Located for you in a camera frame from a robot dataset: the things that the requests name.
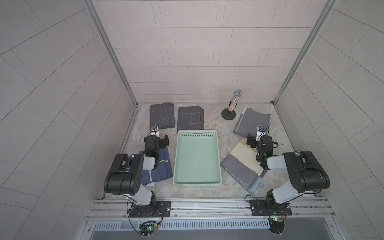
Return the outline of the dark grey checked pillowcase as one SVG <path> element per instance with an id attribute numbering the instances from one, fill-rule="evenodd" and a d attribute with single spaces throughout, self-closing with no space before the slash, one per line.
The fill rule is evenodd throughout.
<path id="1" fill-rule="evenodd" d="M 204 130 L 204 109 L 200 106 L 179 107 L 177 131 Z"/>
<path id="2" fill-rule="evenodd" d="M 158 126 L 159 130 L 176 126 L 173 103 L 167 102 L 150 106 L 150 129 L 155 126 Z"/>

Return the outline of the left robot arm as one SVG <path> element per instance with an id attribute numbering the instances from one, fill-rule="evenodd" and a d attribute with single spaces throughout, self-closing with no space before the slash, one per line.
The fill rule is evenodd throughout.
<path id="1" fill-rule="evenodd" d="M 169 136 L 160 138 L 157 135 L 148 135 L 144 142 L 145 151 L 142 154 L 116 154 L 104 181 L 104 192 L 125 196 L 139 207 L 153 207 L 156 197 L 142 184 L 143 171 L 158 168 L 161 150 L 169 146 Z"/>

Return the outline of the beige cream grey pillowcase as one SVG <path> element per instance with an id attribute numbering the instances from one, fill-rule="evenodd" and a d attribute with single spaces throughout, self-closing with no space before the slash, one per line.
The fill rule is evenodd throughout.
<path id="1" fill-rule="evenodd" d="M 221 162 L 226 170 L 249 194 L 253 194 L 260 185 L 264 169 L 256 160 L 256 148 L 247 145 L 247 139 L 242 138 Z"/>

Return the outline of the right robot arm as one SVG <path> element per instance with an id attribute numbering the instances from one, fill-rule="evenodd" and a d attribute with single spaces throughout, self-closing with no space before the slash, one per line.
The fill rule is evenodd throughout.
<path id="1" fill-rule="evenodd" d="M 279 145 L 268 135 L 259 137 L 249 135 L 247 145 L 257 150 L 256 160 L 263 169 L 288 171 L 289 180 L 280 187 L 268 191 L 266 208 L 272 210 L 306 193 L 318 194 L 330 187 L 329 176 L 312 152 L 295 151 L 274 155 L 274 149 Z"/>

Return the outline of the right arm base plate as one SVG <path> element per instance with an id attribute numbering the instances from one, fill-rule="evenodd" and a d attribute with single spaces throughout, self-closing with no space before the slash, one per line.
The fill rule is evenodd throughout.
<path id="1" fill-rule="evenodd" d="M 289 203 L 278 204 L 275 202 L 268 203 L 266 200 L 248 200 L 251 207 L 252 216 L 265 216 L 265 217 L 287 217 L 292 215 L 292 210 Z"/>

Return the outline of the blue pillowcase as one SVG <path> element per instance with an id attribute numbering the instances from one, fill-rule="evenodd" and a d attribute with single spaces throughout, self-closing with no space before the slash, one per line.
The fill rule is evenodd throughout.
<path id="1" fill-rule="evenodd" d="M 149 170 L 148 164 L 144 163 L 141 183 L 144 186 L 153 186 L 156 182 L 164 181 L 173 177 L 172 165 L 168 148 L 160 150 L 160 162 L 156 169 Z"/>

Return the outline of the mint green plastic basket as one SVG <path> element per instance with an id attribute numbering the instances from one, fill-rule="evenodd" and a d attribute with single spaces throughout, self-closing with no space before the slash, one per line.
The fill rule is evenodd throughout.
<path id="1" fill-rule="evenodd" d="M 217 131 L 178 132 L 173 184 L 178 187 L 196 188 L 222 184 Z"/>

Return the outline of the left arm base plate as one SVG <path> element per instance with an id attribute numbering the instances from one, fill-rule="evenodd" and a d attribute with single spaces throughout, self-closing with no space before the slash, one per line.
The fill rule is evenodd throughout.
<path id="1" fill-rule="evenodd" d="M 128 214 L 130 218 L 168 218 L 171 206 L 171 201 L 156 201 L 147 206 L 132 205 L 128 208 Z"/>

